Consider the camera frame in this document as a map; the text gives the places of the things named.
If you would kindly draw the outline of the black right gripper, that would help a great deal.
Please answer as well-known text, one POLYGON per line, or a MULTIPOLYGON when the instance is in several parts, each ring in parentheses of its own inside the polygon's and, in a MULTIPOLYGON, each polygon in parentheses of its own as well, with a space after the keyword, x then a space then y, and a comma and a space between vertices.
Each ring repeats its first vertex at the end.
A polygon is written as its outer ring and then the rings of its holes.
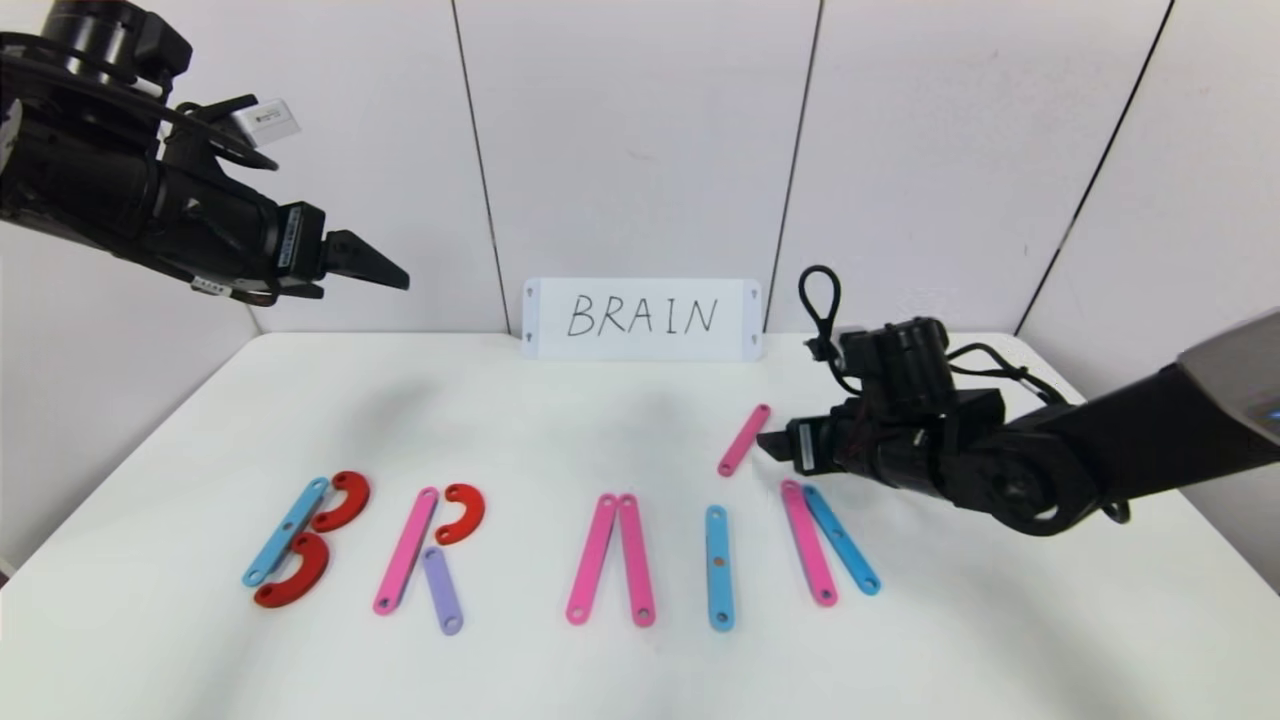
POLYGON ((776 462, 787 462, 790 441, 791 464, 803 477, 849 474, 895 487, 879 454, 896 434, 893 424, 867 407, 833 407, 791 420, 786 429, 758 433, 756 446, 776 462))

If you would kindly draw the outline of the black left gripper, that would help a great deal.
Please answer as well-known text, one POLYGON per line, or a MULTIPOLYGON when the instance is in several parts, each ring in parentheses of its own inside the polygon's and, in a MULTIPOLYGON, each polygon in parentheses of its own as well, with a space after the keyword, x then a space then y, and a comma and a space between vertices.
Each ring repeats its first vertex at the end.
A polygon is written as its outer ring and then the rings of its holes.
POLYGON ((324 274, 407 291, 408 272, 306 202, 280 205, 218 169, 163 163, 154 252, 196 290, 237 301, 320 299, 324 274))

